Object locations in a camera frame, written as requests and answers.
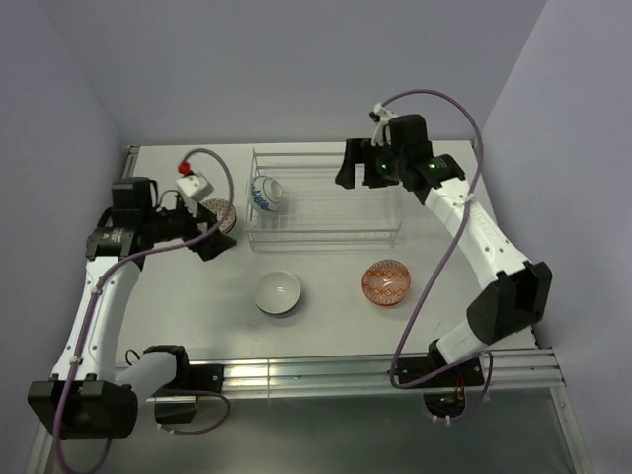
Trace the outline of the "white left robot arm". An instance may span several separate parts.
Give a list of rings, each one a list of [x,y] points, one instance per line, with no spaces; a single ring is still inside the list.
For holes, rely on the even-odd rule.
[[[111,207],[86,243],[83,294],[49,379],[35,381],[28,403],[57,440],[125,439],[140,405],[158,392],[181,394],[193,381],[189,357],[178,345],[151,346],[124,372],[116,371],[119,334],[127,303],[148,256],[187,248],[205,262],[235,247],[216,215],[157,207],[157,183],[145,177],[113,183]]]

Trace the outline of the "orange geometric patterned bowl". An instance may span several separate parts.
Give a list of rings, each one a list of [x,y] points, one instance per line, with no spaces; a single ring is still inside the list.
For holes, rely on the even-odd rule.
[[[401,303],[411,286],[408,268],[399,261],[386,259],[372,264],[362,275],[364,296],[378,306],[395,306]]]

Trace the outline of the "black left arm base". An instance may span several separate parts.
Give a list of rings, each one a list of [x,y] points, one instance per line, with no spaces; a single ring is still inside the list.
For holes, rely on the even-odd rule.
[[[182,396],[183,392],[208,391],[221,393],[225,366],[219,363],[191,364],[184,377],[161,388],[159,398],[175,397],[175,392]],[[188,425],[195,415],[201,413],[200,397],[193,401],[157,401],[154,403],[154,418],[159,424],[167,426]]]

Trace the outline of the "blue floral bowl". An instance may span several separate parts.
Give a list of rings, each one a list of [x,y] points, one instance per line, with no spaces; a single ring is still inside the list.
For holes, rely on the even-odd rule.
[[[250,181],[248,200],[258,214],[275,214],[280,210],[283,202],[283,187],[274,178],[256,176]]]

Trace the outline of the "brown patterned bowl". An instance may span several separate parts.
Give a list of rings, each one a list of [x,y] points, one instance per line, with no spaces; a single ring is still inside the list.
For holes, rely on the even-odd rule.
[[[201,205],[214,213],[220,223],[219,230],[223,234],[229,234],[237,223],[237,213],[235,206],[227,199],[210,198]]]

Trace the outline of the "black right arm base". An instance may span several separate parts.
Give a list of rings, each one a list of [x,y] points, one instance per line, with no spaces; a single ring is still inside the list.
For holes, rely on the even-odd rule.
[[[397,388],[422,391],[434,423],[450,426],[486,399],[492,369],[484,375],[478,357],[447,364],[440,356],[427,355],[400,358],[392,374]]]

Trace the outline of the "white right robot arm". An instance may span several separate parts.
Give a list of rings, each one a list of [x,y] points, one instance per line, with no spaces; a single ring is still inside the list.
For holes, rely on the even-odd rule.
[[[460,374],[461,360],[542,319],[552,272],[507,238],[475,199],[474,182],[457,161],[434,153],[422,116],[398,116],[381,106],[370,116],[376,130],[371,138],[347,140],[336,184],[354,188],[356,166],[363,165],[364,186],[401,185],[413,193],[445,226],[482,289],[464,321],[431,345],[429,377],[446,385]]]

